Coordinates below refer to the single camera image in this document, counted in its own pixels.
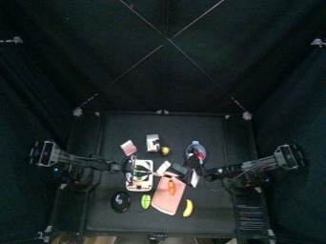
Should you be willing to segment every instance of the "black fabric wall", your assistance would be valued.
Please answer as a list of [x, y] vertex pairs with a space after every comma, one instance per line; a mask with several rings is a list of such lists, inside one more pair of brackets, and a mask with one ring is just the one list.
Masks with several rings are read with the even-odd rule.
[[269, 191], [276, 231], [305, 243], [325, 243], [326, 219], [326, 50], [316, 48], [256, 114], [261, 155], [285, 143], [297, 143], [308, 165], [273, 173]]
[[98, 92], [118, 111], [242, 112], [233, 95], [254, 113], [260, 155], [297, 142], [311, 162], [273, 174], [276, 230], [324, 242], [326, 50], [311, 46], [325, 37], [324, 1], [226, 0], [177, 36], [181, 50], [166, 37], [220, 1], [0, 2], [0, 39], [25, 41], [0, 44], [0, 242], [47, 224], [54, 186], [27, 155], [37, 140], [66, 147], [71, 111]]
[[31, 242], [47, 226], [55, 189], [29, 154], [37, 140], [66, 146], [71, 110], [25, 49], [0, 45], [0, 243]]

